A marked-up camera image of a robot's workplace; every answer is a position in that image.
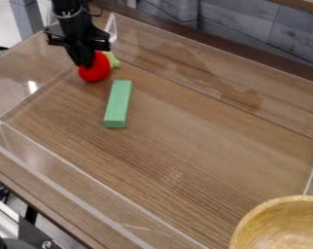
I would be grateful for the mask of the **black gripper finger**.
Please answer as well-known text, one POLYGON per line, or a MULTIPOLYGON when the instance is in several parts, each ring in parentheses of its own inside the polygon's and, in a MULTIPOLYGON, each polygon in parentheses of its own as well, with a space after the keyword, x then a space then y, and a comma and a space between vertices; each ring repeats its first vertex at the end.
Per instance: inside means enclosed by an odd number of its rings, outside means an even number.
POLYGON ((65 43, 66 53, 75 66, 90 68, 94 59, 94 50, 79 41, 69 41, 65 43))

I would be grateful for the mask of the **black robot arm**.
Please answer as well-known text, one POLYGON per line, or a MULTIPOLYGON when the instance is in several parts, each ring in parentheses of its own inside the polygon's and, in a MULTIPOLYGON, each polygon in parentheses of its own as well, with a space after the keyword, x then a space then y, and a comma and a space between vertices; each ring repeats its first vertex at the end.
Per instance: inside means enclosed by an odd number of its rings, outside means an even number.
POLYGON ((45 27, 46 42, 63 47, 75 66, 90 68, 95 51, 110 50, 110 34, 91 21, 99 17, 90 12, 87 0, 50 0, 58 23, 45 27))

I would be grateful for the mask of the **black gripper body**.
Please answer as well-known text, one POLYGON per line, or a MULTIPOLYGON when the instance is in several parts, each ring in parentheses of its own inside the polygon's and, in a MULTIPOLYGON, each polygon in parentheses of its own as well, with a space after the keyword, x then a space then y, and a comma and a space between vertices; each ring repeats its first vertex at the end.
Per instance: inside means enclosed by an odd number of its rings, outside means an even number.
POLYGON ((46 34, 47 44, 53 46, 71 45, 78 42, 87 48, 95 51, 107 52, 111 49, 110 35, 106 31, 90 25, 86 29, 73 27, 67 33, 58 24, 53 24, 43 29, 46 34))

